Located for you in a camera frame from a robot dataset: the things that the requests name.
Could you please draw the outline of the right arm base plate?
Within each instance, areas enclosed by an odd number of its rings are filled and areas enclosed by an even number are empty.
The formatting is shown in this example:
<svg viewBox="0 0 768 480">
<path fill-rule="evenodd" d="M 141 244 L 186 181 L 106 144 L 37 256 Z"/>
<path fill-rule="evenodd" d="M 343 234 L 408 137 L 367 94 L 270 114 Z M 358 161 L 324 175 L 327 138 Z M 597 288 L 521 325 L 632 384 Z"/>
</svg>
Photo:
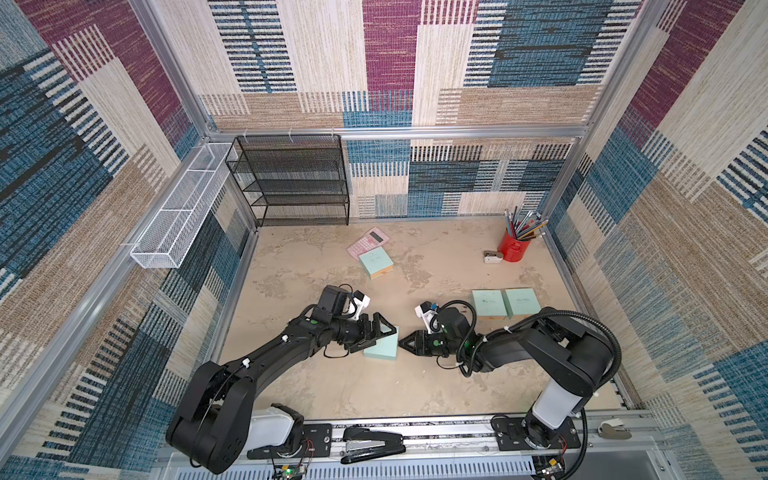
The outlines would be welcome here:
<svg viewBox="0 0 768 480">
<path fill-rule="evenodd" d="M 582 436 L 572 417 L 567 417 L 557 429 L 549 428 L 533 416 L 509 417 L 495 415 L 490 425 L 501 451 L 579 449 Z"/>
</svg>

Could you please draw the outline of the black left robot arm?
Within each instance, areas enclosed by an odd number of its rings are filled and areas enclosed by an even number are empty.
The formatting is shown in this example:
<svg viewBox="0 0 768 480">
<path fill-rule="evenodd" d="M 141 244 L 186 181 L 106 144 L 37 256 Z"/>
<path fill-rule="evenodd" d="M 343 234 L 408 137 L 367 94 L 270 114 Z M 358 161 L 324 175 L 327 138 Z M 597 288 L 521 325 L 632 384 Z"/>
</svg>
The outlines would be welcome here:
<svg viewBox="0 0 768 480">
<path fill-rule="evenodd" d="M 165 434 L 168 445 L 194 468 L 227 470 L 244 451 L 281 446 L 293 437 L 300 417 L 273 405 L 253 412 L 258 395 L 294 365 L 332 342 L 347 353 L 372 347 L 397 329 L 380 313 L 365 314 L 366 295 L 326 286 L 272 340 L 220 365 L 203 363 L 193 374 Z"/>
</svg>

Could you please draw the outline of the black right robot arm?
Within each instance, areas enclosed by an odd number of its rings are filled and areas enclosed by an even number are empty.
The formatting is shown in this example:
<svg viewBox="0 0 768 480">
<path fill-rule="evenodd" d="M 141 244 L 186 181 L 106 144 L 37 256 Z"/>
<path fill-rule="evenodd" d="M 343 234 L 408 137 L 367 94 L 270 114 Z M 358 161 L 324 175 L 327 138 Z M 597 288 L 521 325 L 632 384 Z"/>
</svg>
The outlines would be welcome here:
<svg viewBox="0 0 768 480">
<path fill-rule="evenodd" d="M 399 348 L 415 356 L 453 357 L 454 368 L 466 378 L 525 360 L 535 361 L 549 375 L 521 422 L 523 439 L 535 449 L 552 447 L 571 415 L 580 413 L 621 366 L 617 337 L 581 312 L 545 307 L 485 334 L 476 331 L 478 312 L 464 300 L 425 302 L 417 312 L 431 315 L 427 328 L 398 341 Z"/>
</svg>

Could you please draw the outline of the white mesh wall basket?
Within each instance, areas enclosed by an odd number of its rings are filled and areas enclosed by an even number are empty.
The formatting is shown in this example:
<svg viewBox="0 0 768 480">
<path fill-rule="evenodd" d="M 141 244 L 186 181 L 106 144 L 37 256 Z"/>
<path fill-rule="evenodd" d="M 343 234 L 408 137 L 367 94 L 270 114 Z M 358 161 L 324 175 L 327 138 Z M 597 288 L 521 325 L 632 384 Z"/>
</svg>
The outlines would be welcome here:
<svg viewBox="0 0 768 480">
<path fill-rule="evenodd" d="M 223 188 L 229 170 L 227 143 L 209 143 L 196 153 L 168 198 L 134 244 L 130 256 L 143 269 L 176 269 Z"/>
</svg>

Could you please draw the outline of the white tape dispenser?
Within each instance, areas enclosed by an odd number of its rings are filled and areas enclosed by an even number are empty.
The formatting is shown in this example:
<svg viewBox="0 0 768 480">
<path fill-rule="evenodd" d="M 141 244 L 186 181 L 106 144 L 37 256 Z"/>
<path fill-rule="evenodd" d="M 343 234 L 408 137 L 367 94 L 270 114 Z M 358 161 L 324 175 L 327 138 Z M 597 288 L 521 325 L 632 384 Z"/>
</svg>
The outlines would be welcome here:
<svg viewBox="0 0 768 480">
<path fill-rule="evenodd" d="M 504 260 L 504 255 L 498 251 L 486 250 L 483 252 L 483 261 L 485 264 L 499 264 Z"/>
</svg>

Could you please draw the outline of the black stapler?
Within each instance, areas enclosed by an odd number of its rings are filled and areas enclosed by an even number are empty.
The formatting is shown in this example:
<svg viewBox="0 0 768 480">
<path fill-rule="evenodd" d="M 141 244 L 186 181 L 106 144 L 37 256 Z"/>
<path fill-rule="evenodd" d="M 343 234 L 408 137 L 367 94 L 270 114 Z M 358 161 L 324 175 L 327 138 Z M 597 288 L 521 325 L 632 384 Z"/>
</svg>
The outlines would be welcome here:
<svg viewBox="0 0 768 480">
<path fill-rule="evenodd" d="M 359 463 L 399 455 L 406 452 L 404 437 L 387 431 L 374 431 L 364 427 L 348 427 L 344 430 L 343 465 Z"/>
</svg>

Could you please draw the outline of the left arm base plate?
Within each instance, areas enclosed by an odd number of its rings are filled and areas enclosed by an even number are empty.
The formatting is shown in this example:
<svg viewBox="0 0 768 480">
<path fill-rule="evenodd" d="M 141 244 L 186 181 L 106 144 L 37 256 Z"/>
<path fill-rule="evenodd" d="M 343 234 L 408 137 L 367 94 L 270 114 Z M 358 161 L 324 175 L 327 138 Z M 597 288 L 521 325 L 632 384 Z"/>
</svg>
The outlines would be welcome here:
<svg viewBox="0 0 768 480">
<path fill-rule="evenodd" d="M 331 423 L 305 424 L 296 441 L 289 438 L 277 447 L 264 447 L 246 453 L 249 460 L 327 458 L 331 453 L 333 425 Z"/>
</svg>

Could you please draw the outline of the mint drawer jewelry box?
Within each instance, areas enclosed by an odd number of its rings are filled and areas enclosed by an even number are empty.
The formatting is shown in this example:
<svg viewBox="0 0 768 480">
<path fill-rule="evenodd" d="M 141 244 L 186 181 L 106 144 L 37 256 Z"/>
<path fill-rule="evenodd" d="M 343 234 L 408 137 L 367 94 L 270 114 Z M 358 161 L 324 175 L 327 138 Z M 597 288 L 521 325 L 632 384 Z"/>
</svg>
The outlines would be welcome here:
<svg viewBox="0 0 768 480">
<path fill-rule="evenodd" d="M 535 315 L 541 310 L 532 288 L 505 289 L 502 294 L 509 317 Z"/>
</svg>

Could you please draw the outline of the pink calculator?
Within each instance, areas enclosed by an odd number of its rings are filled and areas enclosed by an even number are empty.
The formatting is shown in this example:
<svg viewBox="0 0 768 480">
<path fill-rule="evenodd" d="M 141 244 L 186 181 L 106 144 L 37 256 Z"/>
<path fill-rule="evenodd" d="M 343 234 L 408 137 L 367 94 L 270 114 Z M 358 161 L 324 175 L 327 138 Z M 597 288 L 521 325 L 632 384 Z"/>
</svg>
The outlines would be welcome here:
<svg viewBox="0 0 768 480">
<path fill-rule="evenodd" d="M 390 237 L 380 228 L 374 227 L 368 230 L 356 242 L 350 245 L 346 251 L 355 260 L 371 250 L 382 247 L 388 243 Z"/>
</svg>

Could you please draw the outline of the red pencil cup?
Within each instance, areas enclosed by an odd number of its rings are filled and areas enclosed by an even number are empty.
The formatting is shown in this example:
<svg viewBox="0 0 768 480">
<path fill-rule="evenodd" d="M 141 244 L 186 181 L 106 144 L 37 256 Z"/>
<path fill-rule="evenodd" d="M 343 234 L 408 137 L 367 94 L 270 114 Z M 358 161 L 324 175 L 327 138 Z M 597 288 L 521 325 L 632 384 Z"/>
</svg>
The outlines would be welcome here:
<svg viewBox="0 0 768 480">
<path fill-rule="evenodd" d="M 530 244 L 530 240 L 518 240 L 509 233 L 504 232 L 497 251 L 502 255 L 504 261 L 510 263 L 519 262 L 523 259 Z"/>
</svg>

